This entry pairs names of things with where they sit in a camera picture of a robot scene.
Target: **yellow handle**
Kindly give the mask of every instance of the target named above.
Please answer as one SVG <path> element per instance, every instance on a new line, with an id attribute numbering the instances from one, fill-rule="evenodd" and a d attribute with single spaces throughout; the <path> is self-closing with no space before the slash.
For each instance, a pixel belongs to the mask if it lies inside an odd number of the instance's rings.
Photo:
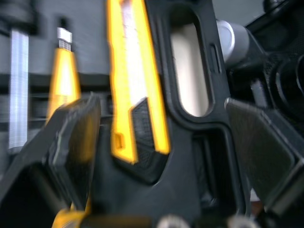
<path id="1" fill-rule="evenodd" d="M 78 100 L 80 96 L 80 84 L 74 53 L 63 48 L 57 48 L 50 83 L 47 122 L 57 108 Z"/>
<path id="2" fill-rule="evenodd" d="M 128 163 L 138 162 L 131 112 L 129 80 L 126 63 L 126 43 L 121 3 L 108 0 L 108 39 L 111 51 L 111 90 L 114 104 L 111 147 L 113 156 Z M 158 77 L 153 42 L 144 0 L 131 2 L 138 32 L 140 53 L 147 89 L 147 100 L 155 150 L 169 154 L 170 140 L 162 89 Z"/>

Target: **metal rod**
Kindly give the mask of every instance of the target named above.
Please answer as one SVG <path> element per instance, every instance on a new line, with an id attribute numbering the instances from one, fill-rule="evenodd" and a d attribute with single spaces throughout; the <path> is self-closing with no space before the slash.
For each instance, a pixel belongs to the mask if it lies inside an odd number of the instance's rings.
<path id="1" fill-rule="evenodd" d="M 20 151 L 28 139 L 29 37 L 11 31 L 11 76 L 9 103 L 9 153 Z"/>

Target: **black rubber grip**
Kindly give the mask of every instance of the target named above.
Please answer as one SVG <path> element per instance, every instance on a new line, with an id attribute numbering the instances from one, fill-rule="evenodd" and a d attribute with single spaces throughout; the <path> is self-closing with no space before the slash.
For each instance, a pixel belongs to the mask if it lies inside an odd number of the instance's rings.
<path id="1" fill-rule="evenodd" d="M 155 150 L 147 98 L 132 110 L 138 162 L 134 165 L 117 160 L 137 178 L 148 184 L 155 183 L 167 162 L 167 155 Z"/>

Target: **yellow utility knife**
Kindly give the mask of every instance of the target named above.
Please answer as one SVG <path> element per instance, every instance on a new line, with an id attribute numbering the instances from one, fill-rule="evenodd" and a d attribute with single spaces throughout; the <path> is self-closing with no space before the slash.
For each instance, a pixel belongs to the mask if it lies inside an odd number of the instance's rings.
<path id="1" fill-rule="evenodd" d="M 108 0 L 114 107 L 112 155 L 152 183 L 170 153 L 167 118 L 144 0 Z"/>
<path id="2" fill-rule="evenodd" d="M 50 83 L 47 121 L 62 105 L 80 99 L 80 83 L 74 53 L 71 51 L 72 33 L 66 29 L 66 22 L 61 20 L 57 28 L 59 47 L 55 51 L 53 75 Z"/>

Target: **oval cutout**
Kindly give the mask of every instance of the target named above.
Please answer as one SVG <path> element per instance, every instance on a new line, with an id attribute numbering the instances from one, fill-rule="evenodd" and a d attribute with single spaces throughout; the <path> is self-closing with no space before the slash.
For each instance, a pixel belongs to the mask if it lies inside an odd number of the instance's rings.
<path id="1" fill-rule="evenodd" d="M 188 9 L 182 11 L 178 7 L 170 14 L 171 47 L 178 94 L 180 104 L 187 113 L 202 117 L 207 114 L 210 102 L 194 24 L 196 17 Z M 180 17 L 184 18 L 186 25 L 180 23 Z"/>

